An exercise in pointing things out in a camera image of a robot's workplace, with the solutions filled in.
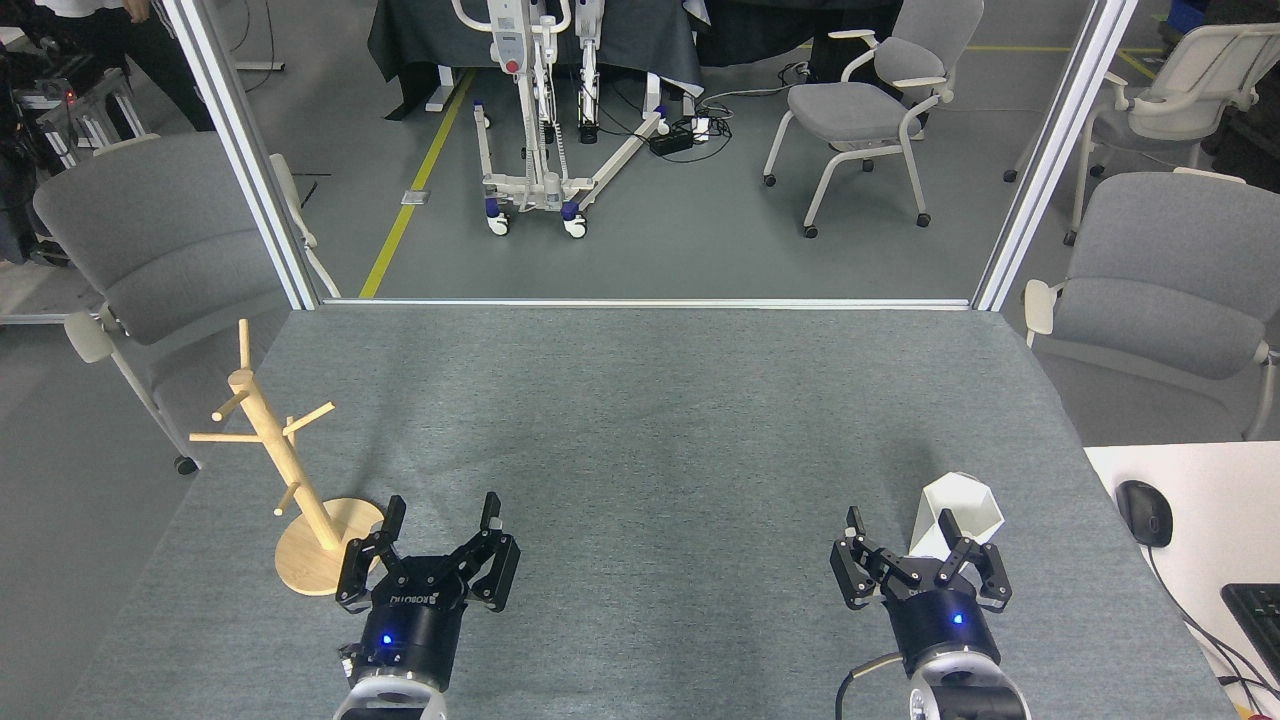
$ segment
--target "wooden peg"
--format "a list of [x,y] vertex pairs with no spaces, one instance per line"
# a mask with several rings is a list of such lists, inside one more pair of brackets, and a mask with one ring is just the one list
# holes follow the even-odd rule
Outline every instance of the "wooden peg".
[[191,433],[187,437],[192,442],[262,442],[257,436],[239,433]]
[[293,483],[292,486],[287,487],[284,489],[284,497],[280,498],[280,502],[276,503],[275,510],[273,510],[271,514],[275,515],[276,518],[284,515],[284,509],[289,506],[289,501],[293,500],[293,493],[298,492],[300,487],[301,486],[298,483]]
[[212,418],[215,423],[221,423],[228,415],[232,414],[232,410],[236,410],[236,407],[244,401],[246,397],[248,397],[247,392],[237,392],[230,400],[223,402],[221,407],[210,413],[209,416]]
[[250,369],[250,356],[248,356],[248,318],[241,318],[239,322],[241,333],[241,369]]
[[330,401],[330,402],[325,402],[320,407],[316,407],[315,410],[307,413],[306,415],[298,418],[297,420],[294,420],[292,416],[288,418],[288,424],[284,425],[284,434],[292,436],[293,433],[296,433],[296,432],[301,430],[302,428],[310,425],[315,420],[317,420],[317,419],[328,415],[334,407],[335,407],[334,404]]

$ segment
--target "gray table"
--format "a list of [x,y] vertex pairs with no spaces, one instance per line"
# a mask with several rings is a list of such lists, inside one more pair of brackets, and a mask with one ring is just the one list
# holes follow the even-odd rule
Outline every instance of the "gray table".
[[[403,495],[402,552],[452,550],[502,495],[524,556],[507,611],[467,612],[458,720],[831,717],[895,650],[831,577],[845,506],[905,550],[947,470],[1007,518],[989,623],[1038,720],[1234,716],[998,315],[326,307],[261,377],[282,414],[337,402],[303,460],[325,497]],[[326,719],[344,696],[364,619],[276,579],[261,448],[210,459],[65,717]],[[846,716],[904,717],[905,687],[869,675]]]

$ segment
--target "white desk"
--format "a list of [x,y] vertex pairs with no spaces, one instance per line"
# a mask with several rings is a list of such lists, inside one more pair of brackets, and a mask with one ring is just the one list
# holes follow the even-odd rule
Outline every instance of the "white desk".
[[[1085,452],[1112,498],[1124,480],[1142,480],[1165,495],[1174,537],[1152,555],[1170,592],[1197,623],[1240,651],[1275,684],[1277,678],[1219,593],[1228,583],[1280,582],[1280,442],[1091,447]],[[1146,559],[1146,550],[1142,555]],[[1192,633],[1215,673],[1234,674],[1216,650]],[[1240,673],[1249,675],[1243,665]],[[1247,706],[1239,684],[1230,685],[1228,694],[1238,707]],[[1265,691],[1253,694],[1265,714],[1280,717],[1280,702]]]

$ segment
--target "wooden base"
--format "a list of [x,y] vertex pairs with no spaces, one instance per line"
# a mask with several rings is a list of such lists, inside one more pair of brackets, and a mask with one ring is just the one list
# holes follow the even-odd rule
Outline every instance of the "wooden base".
[[298,515],[275,543],[275,571],[293,592],[311,596],[338,592],[342,557],[352,538],[362,538],[383,521],[383,511],[367,500],[339,497],[326,500],[324,509],[333,518],[342,543],[334,550],[320,547],[307,519]]

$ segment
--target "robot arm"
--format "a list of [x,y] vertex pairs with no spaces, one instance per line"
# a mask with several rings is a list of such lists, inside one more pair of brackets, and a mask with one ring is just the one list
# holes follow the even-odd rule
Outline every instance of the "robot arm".
[[[520,547],[502,532],[497,493],[485,496],[480,530],[445,556],[401,557],[393,546],[404,519],[404,501],[392,496],[383,527],[347,544],[335,598],[351,614],[370,610],[358,643],[342,650],[351,684],[334,720],[444,719],[453,657],[467,602],[493,612],[507,606]],[[366,583],[374,559],[387,566],[372,592]],[[472,582],[480,571],[489,571]]]
[[[909,717],[1030,720],[1021,692],[1000,669],[980,610],[1000,612],[1012,597],[996,546],[964,537],[946,509],[938,515],[951,548],[946,560],[900,557],[872,543],[858,507],[849,509],[846,523],[831,547],[831,568],[851,610],[865,607],[879,588],[911,679]],[[960,577],[970,562],[980,591]]]

